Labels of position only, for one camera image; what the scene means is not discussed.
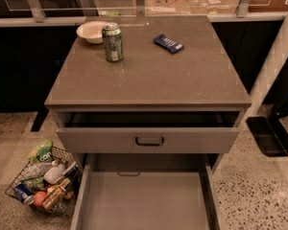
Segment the green chip bag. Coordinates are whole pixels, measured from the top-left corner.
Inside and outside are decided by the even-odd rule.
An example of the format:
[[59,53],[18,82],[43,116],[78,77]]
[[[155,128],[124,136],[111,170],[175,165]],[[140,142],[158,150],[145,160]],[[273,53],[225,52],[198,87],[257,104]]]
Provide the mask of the green chip bag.
[[44,140],[37,144],[26,156],[33,163],[49,162],[53,160],[52,154],[53,142]]

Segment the grey drawer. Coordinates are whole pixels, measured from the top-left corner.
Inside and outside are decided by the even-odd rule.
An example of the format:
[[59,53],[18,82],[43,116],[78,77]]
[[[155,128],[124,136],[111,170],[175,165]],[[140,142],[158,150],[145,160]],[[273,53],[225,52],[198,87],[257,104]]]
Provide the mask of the grey drawer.
[[70,230],[226,230],[204,154],[89,154]]
[[58,129],[74,153],[227,153],[237,111],[77,112]]

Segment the grey drawer cabinet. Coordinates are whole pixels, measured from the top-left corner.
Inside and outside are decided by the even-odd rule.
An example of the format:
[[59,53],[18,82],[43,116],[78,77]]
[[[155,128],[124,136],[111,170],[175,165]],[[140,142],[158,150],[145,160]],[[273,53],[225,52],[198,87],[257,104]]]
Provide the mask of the grey drawer cabinet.
[[[77,112],[156,111],[237,111],[239,127],[251,99],[207,17],[122,16],[115,21],[122,30],[119,61],[107,61],[101,45],[75,40],[45,102],[58,129]],[[169,53],[154,44],[158,35],[184,49]],[[225,155],[71,153],[80,165],[89,154],[204,154],[212,169]]]

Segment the grey top drawer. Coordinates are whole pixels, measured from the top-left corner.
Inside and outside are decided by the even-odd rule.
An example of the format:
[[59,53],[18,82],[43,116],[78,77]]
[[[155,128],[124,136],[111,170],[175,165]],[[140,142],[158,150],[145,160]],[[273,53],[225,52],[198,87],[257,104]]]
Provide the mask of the grey top drawer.
[[74,153],[227,153],[237,111],[77,112],[58,129]]

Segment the white bowl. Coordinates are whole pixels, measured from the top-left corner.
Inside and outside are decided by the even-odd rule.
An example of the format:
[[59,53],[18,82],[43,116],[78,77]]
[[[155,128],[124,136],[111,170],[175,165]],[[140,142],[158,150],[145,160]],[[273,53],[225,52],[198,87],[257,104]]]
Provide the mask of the white bowl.
[[106,24],[105,21],[91,21],[81,25],[76,33],[80,38],[85,39],[88,43],[100,44],[103,42],[102,29]]

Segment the brown snack box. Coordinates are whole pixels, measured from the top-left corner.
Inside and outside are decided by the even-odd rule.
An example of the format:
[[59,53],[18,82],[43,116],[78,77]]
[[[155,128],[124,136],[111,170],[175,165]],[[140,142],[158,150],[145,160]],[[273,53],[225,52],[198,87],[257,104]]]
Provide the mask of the brown snack box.
[[64,178],[62,182],[42,201],[42,207],[50,211],[52,210],[63,198],[66,187],[70,184],[69,178]]

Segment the orange fruit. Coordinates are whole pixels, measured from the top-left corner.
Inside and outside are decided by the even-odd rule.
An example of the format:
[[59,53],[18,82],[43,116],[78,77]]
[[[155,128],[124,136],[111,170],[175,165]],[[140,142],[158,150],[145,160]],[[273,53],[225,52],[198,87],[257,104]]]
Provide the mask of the orange fruit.
[[42,206],[42,201],[47,197],[47,193],[43,191],[39,191],[35,193],[35,200],[34,200],[34,205],[36,207],[41,207]]

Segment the white bottle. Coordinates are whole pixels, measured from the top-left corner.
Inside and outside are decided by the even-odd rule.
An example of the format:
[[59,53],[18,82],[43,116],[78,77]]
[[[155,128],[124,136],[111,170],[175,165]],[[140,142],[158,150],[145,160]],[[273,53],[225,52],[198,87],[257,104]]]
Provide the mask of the white bottle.
[[44,176],[43,179],[49,184],[57,184],[63,178],[65,171],[64,164],[58,164],[56,167],[51,168]]

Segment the green soda can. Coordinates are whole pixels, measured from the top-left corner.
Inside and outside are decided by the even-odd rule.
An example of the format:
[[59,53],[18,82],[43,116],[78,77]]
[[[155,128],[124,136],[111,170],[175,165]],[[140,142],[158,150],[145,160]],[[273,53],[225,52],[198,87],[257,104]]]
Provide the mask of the green soda can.
[[123,58],[122,34],[117,23],[109,22],[102,29],[106,60],[119,61]]

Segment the clear plastic water bottle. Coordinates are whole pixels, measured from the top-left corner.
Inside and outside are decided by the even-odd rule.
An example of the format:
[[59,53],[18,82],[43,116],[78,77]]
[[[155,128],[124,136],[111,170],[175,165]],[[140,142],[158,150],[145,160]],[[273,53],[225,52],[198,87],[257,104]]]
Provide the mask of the clear plastic water bottle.
[[31,167],[24,169],[23,176],[25,179],[41,177],[45,175],[51,168],[56,167],[58,164],[58,161],[34,164]]

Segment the black tray on floor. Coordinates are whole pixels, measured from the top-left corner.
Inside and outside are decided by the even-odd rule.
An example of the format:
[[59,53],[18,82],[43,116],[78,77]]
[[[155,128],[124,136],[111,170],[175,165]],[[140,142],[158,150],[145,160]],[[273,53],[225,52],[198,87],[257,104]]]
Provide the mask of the black tray on floor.
[[278,118],[249,117],[246,123],[263,154],[288,155],[288,132]]

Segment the blue snack bar packet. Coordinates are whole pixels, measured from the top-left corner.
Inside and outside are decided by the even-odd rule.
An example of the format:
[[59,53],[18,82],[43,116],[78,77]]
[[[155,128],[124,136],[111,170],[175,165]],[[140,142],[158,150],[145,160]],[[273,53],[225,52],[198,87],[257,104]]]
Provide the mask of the blue snack bar packet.
[[184,49],[184,46],[177,41],[168,38],[165,34],[160,34],[153,39],[153,43],[165,49],[171,54],[175,54]]

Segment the blue soda can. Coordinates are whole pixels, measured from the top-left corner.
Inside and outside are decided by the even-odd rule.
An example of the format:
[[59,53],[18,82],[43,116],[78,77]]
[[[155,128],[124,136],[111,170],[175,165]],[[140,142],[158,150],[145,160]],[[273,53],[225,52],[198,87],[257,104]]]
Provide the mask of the blue soda can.
[[34,203],[35,197],[24,184],[18,184],[13,189],[14,195],[23,204],[31,205]]

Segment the cardboard box left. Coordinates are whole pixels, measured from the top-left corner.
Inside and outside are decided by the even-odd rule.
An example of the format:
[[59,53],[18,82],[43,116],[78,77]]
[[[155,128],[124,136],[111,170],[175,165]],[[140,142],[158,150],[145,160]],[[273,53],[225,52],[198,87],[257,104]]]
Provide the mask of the cardboard box left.
[[149,15],[191,14],[186,0],[145,0],[145,13]]

